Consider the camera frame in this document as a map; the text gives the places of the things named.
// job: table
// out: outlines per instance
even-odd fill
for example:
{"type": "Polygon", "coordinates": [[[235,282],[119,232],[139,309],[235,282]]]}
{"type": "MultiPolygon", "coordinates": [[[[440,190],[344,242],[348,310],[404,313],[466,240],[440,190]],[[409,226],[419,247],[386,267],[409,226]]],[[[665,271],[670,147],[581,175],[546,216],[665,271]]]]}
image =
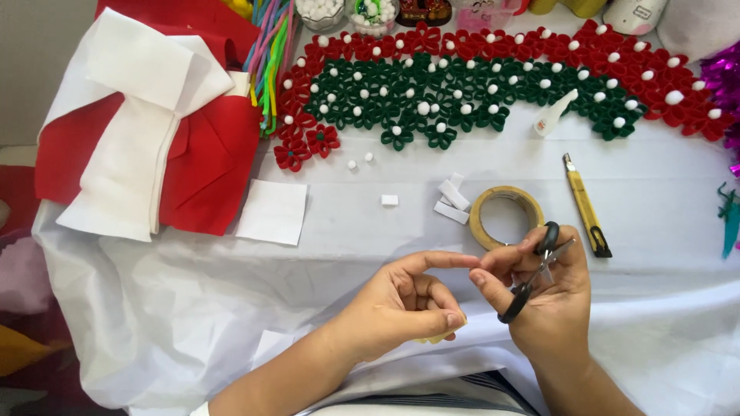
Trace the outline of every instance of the table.
{"type": "MultiPolygon", "coordinates": [[[[582,22],[559,5],[517,16],[507,31],[545,25],[573,34],[582,22]]],[[[300,51],[311,35],[300,33],[300,51]]],[[[251,368],[263,330],[305,333],[381,264],[422,249],[483,254],[468,227],[432,211],[437,186],[453,172],[465,176],[460,192],[471,201],[490,187],[519,187],[546,219],[585,235],[561,162],[569,152],[614,253],[589,257],[594,357],[649,415],[740,412],[740,255],[721,259],[716,217],[716,188],[732,180],[727,153],[661,121],[638,121],[630,138],[604,142],[572,114],[542,139],[531,128],[540,108],[511,109],[503,132],[461,132],[447,151],[417,133],[395,152],[380,143],[379,126],[348,128],[340,149],[296,174],[278,168],[275,143],[262,143],[253,177],[309,185],[298,247],[172,228],[151,244],[100,237],[58,226],[62,208],[45,201],[34,233],[84,389],[133,416],[185,415],[251,368]],[[356,170],[346,168],[350,159],[356,170]],[[381,194],[398,195],[400,205],[381,207],[381,194]]],[[[337,397],[505,367],[543,412],[531,367],[466,273],[436,274],[469,317],[458,339],[404,344],[357,367],[337,397]]]]}

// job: yellow box cutter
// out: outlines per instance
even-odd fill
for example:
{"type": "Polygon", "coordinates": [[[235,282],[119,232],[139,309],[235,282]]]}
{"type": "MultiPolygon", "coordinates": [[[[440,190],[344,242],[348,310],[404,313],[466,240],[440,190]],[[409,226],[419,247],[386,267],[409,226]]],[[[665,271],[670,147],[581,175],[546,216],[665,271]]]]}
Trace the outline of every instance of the yellow box cutter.
{"type": "Polygon", "coordinates": [[[568,170],[568,182],[571,183],[571,189],[573,190],[573,196],[576,198],[576,204],[578,210],[581,212],[581,219],[583,220],[583,226],[586,228],[588,233],[588,240],[591,243],[591,249],[598,258],[610,258],[611,251],[609,245],[604,238],[604,233],[601,230],[599,219],[596,218],[596,213],[593,211],[591,206],[591,200],[588,198],[586,189],[583,187],[583,181],[581,180],[581,174],[578,173],[576,167],[571,162],[569,154],[565,154],[562,157],[565,162],[565,168],[568,170]]]}

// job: purple tinsel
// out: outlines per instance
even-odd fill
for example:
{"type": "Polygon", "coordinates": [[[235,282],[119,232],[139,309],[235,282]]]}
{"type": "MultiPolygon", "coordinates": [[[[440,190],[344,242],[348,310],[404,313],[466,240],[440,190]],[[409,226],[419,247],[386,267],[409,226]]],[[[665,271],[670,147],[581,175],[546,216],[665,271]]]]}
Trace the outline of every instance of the purple tinsel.
{"type": "MultiPolygon", "coordinates": [[[[714,93],[712,99],[717,107],[735,116],[735,124],[724,133],[727,137],[724,146],[737,150],[740,162],[740,41],[713,58],[702,59],[701,78],[714,93]]],[[[732,166],[730,171],[740,178],[740,164],[732,166]]]]}

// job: tape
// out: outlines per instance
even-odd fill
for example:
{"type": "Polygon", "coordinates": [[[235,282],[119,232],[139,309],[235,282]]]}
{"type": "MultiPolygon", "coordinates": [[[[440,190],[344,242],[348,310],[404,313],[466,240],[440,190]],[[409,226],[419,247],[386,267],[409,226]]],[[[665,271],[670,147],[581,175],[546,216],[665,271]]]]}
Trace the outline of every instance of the tape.
{"type": "Polygon", "coordinates": [[[506,243],[498,241],[496,238],[491,237],[483,229],[483,222],[480,220],[480,207],[484,202],[493,198],[508,198],[519,204],[520,207],[527,214],[529,220],[529,229],[537,228],[545,225],[545,217],[542,215],[542,209],[539,207],[537,201],[532,198],[527,192],[516,188],[516,187],[495,187],[490,188],[484,193],[480,194],[478,199],[473,203],[473,207],[470,208],[470,230],[473,232],[473,237],[480,243],[483,248],[491,251],[498,247],[503,247],[506,243]]]}

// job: glue bottle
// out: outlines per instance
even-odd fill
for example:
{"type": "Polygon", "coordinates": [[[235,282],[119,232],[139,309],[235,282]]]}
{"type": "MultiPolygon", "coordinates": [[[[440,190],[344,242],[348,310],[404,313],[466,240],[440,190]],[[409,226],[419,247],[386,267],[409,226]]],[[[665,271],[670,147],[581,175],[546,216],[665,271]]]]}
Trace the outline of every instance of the glue bottle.
{"type": "Polygon", "coordinates": [[[534,122],[534,131],[541,136],[550,134],[555,130],[555,126],[557,126],[562,112],[576,98],[578,98],[578,90],[572,90],[568,94],[565,94],[563,98],[556,101],[550,108],[544,109],[534,122]]]}

